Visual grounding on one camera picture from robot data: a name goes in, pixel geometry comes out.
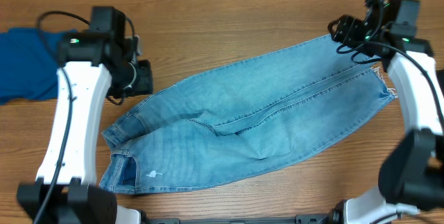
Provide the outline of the light blue denim jeans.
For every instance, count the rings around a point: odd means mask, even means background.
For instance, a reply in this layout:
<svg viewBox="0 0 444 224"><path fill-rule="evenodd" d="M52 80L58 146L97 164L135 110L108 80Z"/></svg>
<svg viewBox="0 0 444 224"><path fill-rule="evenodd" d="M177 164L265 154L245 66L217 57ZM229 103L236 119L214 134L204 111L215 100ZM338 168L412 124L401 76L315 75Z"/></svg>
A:
<svg viewBox="0 0 444 224"><path fill-rule="evenodd" d="M190 76L138 103L103 138L114 193L208 189L305 161L394 98L327 35Z"/></svg>

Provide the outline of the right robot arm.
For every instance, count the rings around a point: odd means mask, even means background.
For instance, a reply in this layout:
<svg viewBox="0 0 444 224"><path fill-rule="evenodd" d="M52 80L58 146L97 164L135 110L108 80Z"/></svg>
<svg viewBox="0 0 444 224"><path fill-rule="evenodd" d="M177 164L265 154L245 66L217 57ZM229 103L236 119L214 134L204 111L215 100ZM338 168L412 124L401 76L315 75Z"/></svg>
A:
<svg viewBox="0 0 444 224"><path fill-rule="evenodd" d="M431 44L416 37L419 0L365 0L366 17L329 23L338 54L381 62L398 93L406 134L379 170L378 184L339 202L329 214L297 215L296 223L392 223L443 207L443 71Z"/></svg>

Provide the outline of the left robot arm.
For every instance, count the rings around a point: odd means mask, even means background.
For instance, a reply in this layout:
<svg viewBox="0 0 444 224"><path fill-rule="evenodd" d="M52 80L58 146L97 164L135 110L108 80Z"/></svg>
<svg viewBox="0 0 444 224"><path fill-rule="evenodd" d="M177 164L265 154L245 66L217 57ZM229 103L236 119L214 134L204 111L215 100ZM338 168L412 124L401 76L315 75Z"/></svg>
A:
<svg viewBox="0 0 444 224"><path fill-rule="evenodd" d="M62 36L58 100L49 145L34 183L22 183L17 201L34 223L146 223L146 214L122 207L97 186L96 143L103 105L149 95L153 75L141 59L130 18L95 6L88 29Z"/></svg>

